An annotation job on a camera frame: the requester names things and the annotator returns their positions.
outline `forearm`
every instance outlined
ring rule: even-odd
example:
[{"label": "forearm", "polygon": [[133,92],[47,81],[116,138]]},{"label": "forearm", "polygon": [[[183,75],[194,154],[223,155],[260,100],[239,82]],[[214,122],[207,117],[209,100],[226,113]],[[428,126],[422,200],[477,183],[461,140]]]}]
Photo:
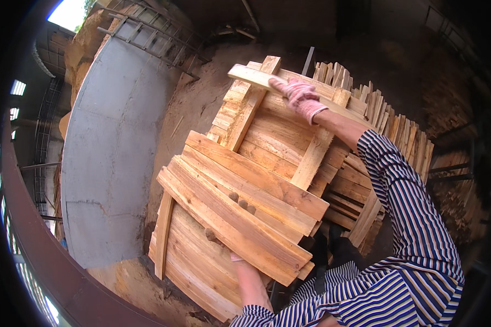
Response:
[{"label": "forearm", "polygon": [[273,307],[258,270],[246,261],[238,261],[233,264],[238,277],[242,306],[256,304],[273,312]]},{"label": "forearm", "polygon": [[358,140],[367,131],[367,127],[342,116],[331,110],[324,110],[313,117],[313,122],[317,123],[342,140],[354,153],[358,154]]}]

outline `striped shirt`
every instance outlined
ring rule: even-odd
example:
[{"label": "striped shirt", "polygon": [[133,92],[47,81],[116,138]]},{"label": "striped shirt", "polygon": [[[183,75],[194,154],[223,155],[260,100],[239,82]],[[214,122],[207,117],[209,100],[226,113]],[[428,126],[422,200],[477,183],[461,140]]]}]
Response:
[{"label": "striped shirt", "polygon": [[393,224],[393,256],[359,271],[353,261],[326,272],[326,292],[314,279],[274,315],[246,305],[231,326],[315,326],[332,314],[349,326],[448,326],[464,276],[457,249],[419,175],[399,149],[372,130],[358,141],[380,202]]}]

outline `sleeve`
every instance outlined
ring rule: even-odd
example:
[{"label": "sleeve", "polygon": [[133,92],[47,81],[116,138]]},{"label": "sleeve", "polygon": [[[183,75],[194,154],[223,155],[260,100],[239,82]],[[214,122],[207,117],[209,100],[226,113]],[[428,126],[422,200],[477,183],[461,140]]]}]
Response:
[{"label": "sleeve", "polygon": [[393,224],[393,252],[463,283],[457,249],[419,175],[399,149],[372,130],[358,140],[371,183]]},{"label": "sleeve", "polygon": [[236,326],[268,326],[273,321],[275,315],[268,309],[260,305],[246,305],[242,308],[242,315],[237,316],[229,327]]}]

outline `person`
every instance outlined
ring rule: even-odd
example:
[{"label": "person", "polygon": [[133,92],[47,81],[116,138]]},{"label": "person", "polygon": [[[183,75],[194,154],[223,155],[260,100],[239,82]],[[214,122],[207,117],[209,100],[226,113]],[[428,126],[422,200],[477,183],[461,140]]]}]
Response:
[{"label": "person", "polygon": [[464,276],[457,249],[419,175],[386,137],[328,110],[312,85],[274,78],[269,84],[290,109],[310,125],[327,128],[365,163],[392,220],[393,255],[363,269],[356,256],[344,258],[358,253],[350,241],[332,235],[330,250],[340,265],[321,281],[305,282],[275,315],[258,270],[231,253],[243,305],[231,326],[448,326]]}]

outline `hand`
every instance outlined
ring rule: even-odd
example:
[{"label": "hand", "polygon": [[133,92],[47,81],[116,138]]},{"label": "hand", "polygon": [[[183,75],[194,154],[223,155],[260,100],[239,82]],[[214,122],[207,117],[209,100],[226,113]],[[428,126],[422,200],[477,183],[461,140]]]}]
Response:
[{"label": "hand", "polygon": [[315,92],[315,87],[304,81],[290,78],[289,83],[285,84],[276,78],[269,79],[269,85],[282,93],[286,105],[289,109],[300,114],[310,125],[316,125],[313,117],[327,109],[327,106],[320,103],[320,95]]}]

